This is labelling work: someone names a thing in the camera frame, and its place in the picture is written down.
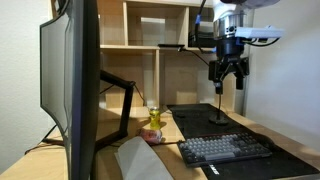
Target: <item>computer monitor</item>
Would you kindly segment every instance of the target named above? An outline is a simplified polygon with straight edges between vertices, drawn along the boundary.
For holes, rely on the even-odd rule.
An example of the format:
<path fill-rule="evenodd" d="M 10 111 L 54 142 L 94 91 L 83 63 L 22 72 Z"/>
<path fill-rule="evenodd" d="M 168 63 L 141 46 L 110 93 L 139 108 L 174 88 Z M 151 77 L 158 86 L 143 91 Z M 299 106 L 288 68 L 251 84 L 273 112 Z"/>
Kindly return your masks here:
<path fill-rule="evenodd" d="M 40 26 L 41 107 L 62 134 L 69 179 L 88 179 L 100 88 L 97 2 L 65 0 L 59 5 L 58 15 Z"/>

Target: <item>gray keyboard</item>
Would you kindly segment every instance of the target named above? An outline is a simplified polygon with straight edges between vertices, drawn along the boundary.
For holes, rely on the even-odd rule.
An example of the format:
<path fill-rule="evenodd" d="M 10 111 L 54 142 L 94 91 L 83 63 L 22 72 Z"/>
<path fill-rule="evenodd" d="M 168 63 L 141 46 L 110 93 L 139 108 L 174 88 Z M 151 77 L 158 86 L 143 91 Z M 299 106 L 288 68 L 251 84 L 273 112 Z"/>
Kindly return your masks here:
<path fill-rule="evenodd" d="M 187 167 L 268 157 L 272 152 L 249 133 L 188 138 L 178 148 Z"/>

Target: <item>wooden desk surface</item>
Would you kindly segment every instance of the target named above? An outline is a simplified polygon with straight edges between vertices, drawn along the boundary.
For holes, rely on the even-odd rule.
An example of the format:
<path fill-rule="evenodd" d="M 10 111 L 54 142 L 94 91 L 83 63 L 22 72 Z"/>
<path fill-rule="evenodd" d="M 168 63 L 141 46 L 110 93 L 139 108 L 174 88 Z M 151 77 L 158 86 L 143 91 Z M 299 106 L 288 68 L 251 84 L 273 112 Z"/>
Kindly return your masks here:
<path fill-rule="evenodd" d="M 320 170 L 319 152 L 256 124 L 255 122 L 236 113 L 229 112 L 227 114 L 232 119 L 242 125 L 245 125 L 249 129 L 269 136 L 278 146 Z M 176 142 L 184 139 L 169 113 L 163 113 L 161 121 L 161 130 L 163 137 L 165 138 L 165 142 Z M 148 122 L 147 117 L 132 118 L 128 127 L 129 136 L 117 143 L 114 143 L 114 145 L 121 145 L 126 140 L 134 137 L 137 129 L 141 127 L 148 128 Z M 112 125 L 110 126 L 110 124 L 117 124 L 117 121 L 105 121 L 100 123 L 98 132 L 108 133 L 109 131 L 112 131 Z M 206 179 L 201 168 L 186 168 L 175 144 L 154 146 L 153 149 L 163 161 L 174 179 Z M 120 168 L 114 156 L 116 151 L 117 147 L 108 146 L 97 153 L 97 179 L 122 179 Z M 320 175 L 310 176 L 309 178 L 320 179 Z M 59 146 L 41 147 L 32 150 L 11 166 L 7 171 L 1 174 L 0 179 L 68 179 L 65 150 L 63 147 Z"/>

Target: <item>black desk mat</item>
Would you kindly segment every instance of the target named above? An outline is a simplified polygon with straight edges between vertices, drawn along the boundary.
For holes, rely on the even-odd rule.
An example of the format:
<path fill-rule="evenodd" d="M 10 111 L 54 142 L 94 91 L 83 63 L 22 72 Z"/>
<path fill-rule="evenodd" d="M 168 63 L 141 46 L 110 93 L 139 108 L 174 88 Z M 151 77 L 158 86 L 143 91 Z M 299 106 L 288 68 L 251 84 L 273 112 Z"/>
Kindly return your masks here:
<path fill-rule="evenodd" d="M 185 138 L 206 134 L 231 132 L 252 132 L 245 126 L 230 119 L 223 112 L 229 123 L 217 126 L 209 123 L 208 117 L 215 115 L 217 108 L 210 104 L 167 105 L 173 119 Z M 318 174 L 319 170 L 286 152 L 278 146 L 272 149 L 272 156 L 214 165 L 215 173 L 209 166 L 202 167 L 208 179 L 277 179 L 285 177 Z"/>

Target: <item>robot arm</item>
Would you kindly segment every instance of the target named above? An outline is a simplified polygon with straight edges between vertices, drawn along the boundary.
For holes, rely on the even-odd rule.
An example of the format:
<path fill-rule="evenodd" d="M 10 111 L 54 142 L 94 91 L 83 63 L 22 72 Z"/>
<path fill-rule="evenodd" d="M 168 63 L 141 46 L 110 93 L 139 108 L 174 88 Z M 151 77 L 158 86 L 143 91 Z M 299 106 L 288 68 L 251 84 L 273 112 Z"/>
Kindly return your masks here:
<path fill-rule="evenodd" d="M 243 89 L 243 79 L 249 75 L 249 59 L 240 57 L 246 42 L 253 45 L 252 39 L 277 40 L 283 35 L 282 29 L 244 27 L 245 10 L 277 2 L 279 0 L 213 0 L 218 60 L 209 63 L 209 80 L 213 81 L 217 94 L 223 93 L 222 82 L 229 73 L 236 76 L 236 88 Z"/>

